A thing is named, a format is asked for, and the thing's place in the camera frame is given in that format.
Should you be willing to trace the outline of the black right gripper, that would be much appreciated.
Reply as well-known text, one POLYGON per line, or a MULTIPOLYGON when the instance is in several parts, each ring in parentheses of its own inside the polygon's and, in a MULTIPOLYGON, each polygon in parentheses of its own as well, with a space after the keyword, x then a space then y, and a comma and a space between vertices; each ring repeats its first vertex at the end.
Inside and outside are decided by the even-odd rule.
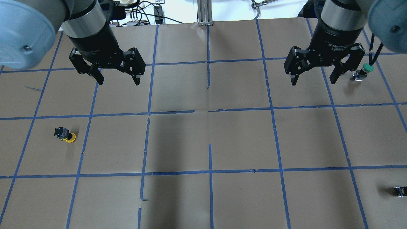
POLYGON ((284 70, 290 75, 291 84, 295 86, 299 76, 315 66, 332 66, 331 84, 335 84, 341 74, 355 71, 365 55, 365 49, 356 40, 362 29, 343 31, 330 27, 318 19, 310 45, 307 49, 291 47, 284 62, 284 70), (342 59, 349 55, 345 63, 342 59))

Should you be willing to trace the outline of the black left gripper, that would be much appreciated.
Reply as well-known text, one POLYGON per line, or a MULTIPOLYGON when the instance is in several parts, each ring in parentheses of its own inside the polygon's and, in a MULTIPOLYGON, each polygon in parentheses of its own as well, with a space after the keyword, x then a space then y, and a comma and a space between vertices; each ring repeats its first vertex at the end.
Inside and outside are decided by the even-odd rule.
POLYGON ((140 85, 146 68, 144 59, 135 47, 123 52, 109 25, 104 25, 99 32, 89 37, 68 37, 75 46, 70 52, 69 60, 79 74, 87 74, 102 85, 104 77, 99 69, 118 67, 121 72, 132 77, 135 85, 140 85))

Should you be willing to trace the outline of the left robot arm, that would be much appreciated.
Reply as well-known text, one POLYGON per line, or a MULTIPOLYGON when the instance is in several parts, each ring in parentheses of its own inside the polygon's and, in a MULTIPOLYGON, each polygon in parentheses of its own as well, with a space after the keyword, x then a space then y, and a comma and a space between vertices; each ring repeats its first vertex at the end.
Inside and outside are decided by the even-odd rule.
POLYGON ((62 28, 74 45, 68 58, 79 74, 102 85, 100 69, 117 69, 139 85, 146 64, 137 48, 119 47, 109 25, 112 19, 125 18, 125 9, 132 6, 113 0, 2 0, 1 65, 36 67, 62 28))

